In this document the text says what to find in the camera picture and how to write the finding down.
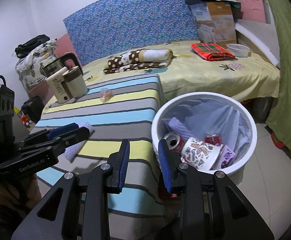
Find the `blue patterned headboard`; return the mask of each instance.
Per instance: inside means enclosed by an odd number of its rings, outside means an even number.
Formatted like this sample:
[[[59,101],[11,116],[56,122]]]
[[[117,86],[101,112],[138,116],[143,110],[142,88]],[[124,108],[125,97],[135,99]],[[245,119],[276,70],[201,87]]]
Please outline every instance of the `blue patterned headboard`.
[[[197,40],[185,0],[99,0],[64,23],[83,65],[124,50]]]

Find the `black strap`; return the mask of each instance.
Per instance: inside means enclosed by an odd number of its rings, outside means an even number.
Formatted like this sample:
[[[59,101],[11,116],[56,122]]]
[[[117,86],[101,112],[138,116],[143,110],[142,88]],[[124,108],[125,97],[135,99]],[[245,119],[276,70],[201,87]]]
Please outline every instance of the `black strap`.
[[[49,40],[50,38],[45,34],[38,35],[32,38],[31,40],[27,41],[26,43],[18,45],[18,47],[15,48],[16,56],[18,58],[24,58],[36,47],[40,46],[41,44]]]

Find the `paper cup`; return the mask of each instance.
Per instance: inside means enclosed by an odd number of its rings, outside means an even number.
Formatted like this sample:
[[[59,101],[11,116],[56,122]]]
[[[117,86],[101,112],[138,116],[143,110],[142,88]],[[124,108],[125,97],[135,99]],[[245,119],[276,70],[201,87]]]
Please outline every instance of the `paper cup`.
[[[228,147],[228,145],[223,145],[220,157],[213,165],[214,170],[221,170],[229,167],[236,158],[236,154]]]
[[[197,170],[208,171],[218,159],[220,151],[220,146],[191,137],[184,145],[181,156],[186,163]]]

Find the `black bag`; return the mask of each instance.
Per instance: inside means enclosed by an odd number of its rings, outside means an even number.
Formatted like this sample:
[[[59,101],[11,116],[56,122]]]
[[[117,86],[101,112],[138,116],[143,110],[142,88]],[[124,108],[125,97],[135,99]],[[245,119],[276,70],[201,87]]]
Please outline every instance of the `black bag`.
[[[25,44],[20,44],[15,48],[15,53],[18,58],[26,57],[33,49],[40,46],[41,44],[49,41],[50,38],[47,35],[39,35],[35,38],[27,41]]]
[[[41,119],[42,111],[44,109],[44,104],[39,96],[34,96],[26,102],[24,102],[21,107],[21,111],[27,114],[30,119],[37,123]]]

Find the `white plastic bowl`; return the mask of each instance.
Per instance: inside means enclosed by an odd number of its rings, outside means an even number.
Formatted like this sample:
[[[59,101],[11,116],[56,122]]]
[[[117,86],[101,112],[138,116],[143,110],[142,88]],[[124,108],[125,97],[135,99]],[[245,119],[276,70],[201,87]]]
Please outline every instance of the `white plastic bowl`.
[[[229,50],[236,57],[247,57],[250,48],[241,44],[228,43],[227,50]]]
[[[241,105],[241,103],[239,103],[238,101],[236,101],[230,97],[227,97],[227,96],[224,96],[221,94],[217,94],[217,93],[211,93],[211,92],[188,93],[188,94],[181,95],[181,96],[178,96],[178,97],[170,100],[169,102],[165,103],[159,109],[159,111],[155,115],[155,118],[153,119],[152,126],[151,126],[152,144],[153,144],[153,148],[155,150],[156,157],[158,159],[159,141],[165,135],[165,134],[163,134],[164,132],[163,132],[162,127],[160,127],[162,118],[164,118],[167,111],[169,109],[171,109],[172,107],[177,106],[178,104],[180,104],[183,101],[198,99],[198,98],[215,99],[218,101],[225,102],[228,105],[231,105],[232,107],[234,107],[235,109],[237,109],[240,112],[240,114],[246,120],[247,125],[249,126],[252,138],[251,138],[250,146],[247,149],[246,153],[241,157],[240,160],[235,160],[235,163],[232,164],[231,166],[224,168],[224,169],[221,169],[224,173],[226,173],[228,175],[233,174],[233,173],[237,172],[239,169],[241,169],[247,163],[247,161],[250,159],[250,157],[252,156],[252,154],[255,150],[256,144],[257,144],[257,128],[256,128],[256,124],[255,124],[252,116],[247,111],[247,109],[245,109]],[[210,171],[202,171],[202,172],[214,174],[216,171],[210,170]]]

